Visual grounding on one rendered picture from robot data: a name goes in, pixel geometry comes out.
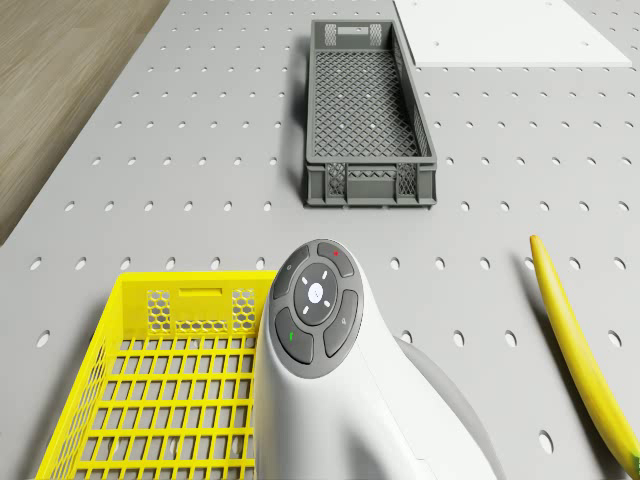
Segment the banana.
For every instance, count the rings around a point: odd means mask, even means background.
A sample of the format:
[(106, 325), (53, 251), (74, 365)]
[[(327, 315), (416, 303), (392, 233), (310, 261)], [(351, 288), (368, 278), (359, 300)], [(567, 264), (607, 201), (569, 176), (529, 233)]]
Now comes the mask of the banana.
[(539, 236), (530, 237), (530, 248), (545, 310), (580, 398), (610, 453), (629, 477), (640, 480), (640, 440), (596, 361)]

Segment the yellow basket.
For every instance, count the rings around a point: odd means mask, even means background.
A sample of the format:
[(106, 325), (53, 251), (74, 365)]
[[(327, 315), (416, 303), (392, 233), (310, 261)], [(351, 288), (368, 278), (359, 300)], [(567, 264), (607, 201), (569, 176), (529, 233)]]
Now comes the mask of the yellow basket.
[(37, 480), (256, 480), (256, 345), (271, 271), (116, 280)]

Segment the white board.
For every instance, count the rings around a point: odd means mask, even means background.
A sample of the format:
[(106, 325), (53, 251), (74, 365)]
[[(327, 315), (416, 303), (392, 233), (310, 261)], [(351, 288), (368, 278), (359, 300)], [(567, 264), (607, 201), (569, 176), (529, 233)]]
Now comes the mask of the white board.
[(630, 67), (564, 0), (394, 0), (418, 67)]

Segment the dark grey basket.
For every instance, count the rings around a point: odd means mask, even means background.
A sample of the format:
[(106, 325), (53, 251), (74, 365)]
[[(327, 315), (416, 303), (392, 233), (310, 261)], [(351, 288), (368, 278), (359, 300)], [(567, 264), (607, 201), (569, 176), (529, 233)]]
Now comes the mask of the dark grey basket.
[(313, 21), (305, 167), (310, 206), (436, 204), (437, 157), (395, 21)]

